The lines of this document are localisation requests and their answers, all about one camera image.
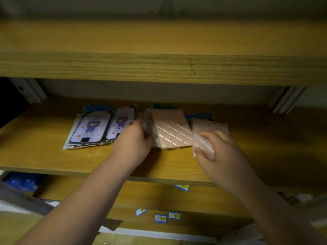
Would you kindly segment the person's left hand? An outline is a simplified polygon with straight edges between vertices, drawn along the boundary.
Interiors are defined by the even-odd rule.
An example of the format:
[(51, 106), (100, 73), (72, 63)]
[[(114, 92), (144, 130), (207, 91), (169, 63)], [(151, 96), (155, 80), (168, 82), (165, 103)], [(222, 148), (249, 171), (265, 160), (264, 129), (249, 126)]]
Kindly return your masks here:
[(148, 156), (155, 139), (153, 133), (128, 133), (125, 128), (114, 142), (108, 160), (118, 170), (131, 174)]

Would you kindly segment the blue plastic bag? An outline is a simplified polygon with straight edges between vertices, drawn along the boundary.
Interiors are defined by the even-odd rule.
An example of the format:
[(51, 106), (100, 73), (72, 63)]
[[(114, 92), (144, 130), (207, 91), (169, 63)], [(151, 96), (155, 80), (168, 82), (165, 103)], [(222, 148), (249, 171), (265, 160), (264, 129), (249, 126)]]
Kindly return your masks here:
[(2, 181), (15, 189), (33, 195), (46, 177), (46, 174), (11, 171), (3, 178)]

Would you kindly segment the blue packet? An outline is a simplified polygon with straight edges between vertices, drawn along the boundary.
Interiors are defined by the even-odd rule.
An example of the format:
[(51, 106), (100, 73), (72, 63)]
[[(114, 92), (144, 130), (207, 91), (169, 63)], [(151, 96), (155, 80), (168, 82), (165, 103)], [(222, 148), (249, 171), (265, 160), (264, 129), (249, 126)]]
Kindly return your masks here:
[(204, 119), (204, 120), (214, 121), (210, 113), (186, 114), (185, 118), (187, 121), (191, 121), (191, 119)]
[(115, 110), (115, 106), (113, 105), (98, 105), (98, 104), (89, 104), (84, 105), (83, 113), (95, 112), (95, 111), (106, 111), (111, 112)]

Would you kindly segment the person's left forearm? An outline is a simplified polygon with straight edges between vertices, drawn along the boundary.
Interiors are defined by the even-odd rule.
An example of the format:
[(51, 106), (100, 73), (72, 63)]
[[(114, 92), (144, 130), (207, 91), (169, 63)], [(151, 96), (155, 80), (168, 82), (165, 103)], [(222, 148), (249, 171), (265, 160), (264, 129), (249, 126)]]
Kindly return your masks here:
[(15, 245), (92, 244), (122, 186), (139, 164), (106, 159)]

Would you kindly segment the person's right forearm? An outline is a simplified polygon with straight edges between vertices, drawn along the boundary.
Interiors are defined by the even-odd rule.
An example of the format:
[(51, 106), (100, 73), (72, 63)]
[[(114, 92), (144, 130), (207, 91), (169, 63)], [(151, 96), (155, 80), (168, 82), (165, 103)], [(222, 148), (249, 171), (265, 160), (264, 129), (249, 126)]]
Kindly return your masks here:
[(230, 189), (251, 214), (268, 245), (327, 245), (327, 240), (302, 214), (261, 180)]

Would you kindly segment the white metal shelf upright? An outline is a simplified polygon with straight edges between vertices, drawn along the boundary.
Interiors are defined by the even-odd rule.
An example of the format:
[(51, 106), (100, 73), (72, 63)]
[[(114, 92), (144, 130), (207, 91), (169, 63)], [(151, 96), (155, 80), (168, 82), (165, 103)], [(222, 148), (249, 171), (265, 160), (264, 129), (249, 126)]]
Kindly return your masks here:
[(10, 77), (9, 80), (29, 104), (42, 103), (47, 99), (46, 93), (35, 78)]
[(306, 89), (307, 87), (303, 86), (286, 86), (278, 89), (268, 102), (268, 109), (272, 113), (288, 114)]

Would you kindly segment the grey metal rail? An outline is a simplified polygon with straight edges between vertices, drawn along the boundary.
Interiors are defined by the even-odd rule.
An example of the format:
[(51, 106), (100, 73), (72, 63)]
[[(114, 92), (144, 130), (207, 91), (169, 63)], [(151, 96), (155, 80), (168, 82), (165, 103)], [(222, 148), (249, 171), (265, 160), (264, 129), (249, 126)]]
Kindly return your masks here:
[(45, 201), (26, 195), (21, 190), (15, 189), (2, 181), (0, 181), (0, 200), (42, 216), (46, 216), (54, 209), (54, 206)]

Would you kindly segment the person's right hand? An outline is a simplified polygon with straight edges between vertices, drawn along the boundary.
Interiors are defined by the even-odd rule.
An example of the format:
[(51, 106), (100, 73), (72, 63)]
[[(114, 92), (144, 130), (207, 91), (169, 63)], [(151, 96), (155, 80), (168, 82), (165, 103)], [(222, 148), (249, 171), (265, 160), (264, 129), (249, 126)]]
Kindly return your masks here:
[(214, 148), (212, 162), (198, 162), (213, 183), (240, 199), (260, 182), (235, 141), (221, 130), (202, 131), (199, 134), (209, 139)]

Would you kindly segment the purple cartoon phone case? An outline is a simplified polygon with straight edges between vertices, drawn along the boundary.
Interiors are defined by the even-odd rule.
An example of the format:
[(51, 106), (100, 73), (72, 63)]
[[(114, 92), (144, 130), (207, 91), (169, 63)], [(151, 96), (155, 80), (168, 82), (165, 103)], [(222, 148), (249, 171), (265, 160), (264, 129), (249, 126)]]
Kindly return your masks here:
[(138, 111), (138, 105), (130, 105), (118, 108), (112, 120), (109, 123), (109, 127), (106, 134), (106, 142), (114, 142), (117, 137), (124, 131), (128, 124), (135, 121), (135, 117)]
[(106, 133), (112, 111), (79, 113), (63, 146), (63, 150), (100, 146), (107, 143)]

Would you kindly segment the wooden shelf board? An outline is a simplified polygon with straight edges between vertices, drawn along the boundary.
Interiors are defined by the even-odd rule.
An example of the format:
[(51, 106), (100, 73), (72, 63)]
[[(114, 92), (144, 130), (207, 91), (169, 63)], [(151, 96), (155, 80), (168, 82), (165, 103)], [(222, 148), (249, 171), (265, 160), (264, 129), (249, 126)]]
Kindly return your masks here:
[[(111, 152), (112, 144), (63, 150), (77, 114), (86, 104), (139, 110), (153, 102), (48, 98), (0, 129), (0, 170), (85, 177)], [(185, 114), (210, 113), (227, 123), (231, 137), (267, 184), (327, 191), (327, 110), (295, 108), (273, 114), (264, 106), (172, 103)], [(191, 147), (153, 149), (130, 180), (213, 186)]]
[[(147, 212), (136, 217), (135, 210)], [(180, 220), (154, 222), (155, 214), (179, 212)], [(122, 221), (119, 228), (149, 229), (219, 237), (253, 222), (241, 204), (218, 187), (191, 186), (189, 192), (174, 185), (126, 181), (107, 219)]]
[(0, 76), (327, 84), (327, 20), (0, 20)]

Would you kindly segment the pink quilted phone case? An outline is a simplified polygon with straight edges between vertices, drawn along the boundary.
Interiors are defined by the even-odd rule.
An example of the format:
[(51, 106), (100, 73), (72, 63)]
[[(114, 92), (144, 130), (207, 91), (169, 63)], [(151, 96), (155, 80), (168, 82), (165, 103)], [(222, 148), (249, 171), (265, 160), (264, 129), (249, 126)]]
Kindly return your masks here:
[(228, 124), (204, 119), (191, 119), (191, 125), (193, 132), (193, 157), (195, 157), (194, 148), (198, 147), (206, 154), (206, 156), (214, 160), (215, 152), (213, 145), (208, 138), (201, 136), (199, 132), (221, 130), (229, 136)]
[(192, 129), (181, 109), (151, 109), (149, 112), (157, 134), (156, 143), (160, 149), (192, 146)]

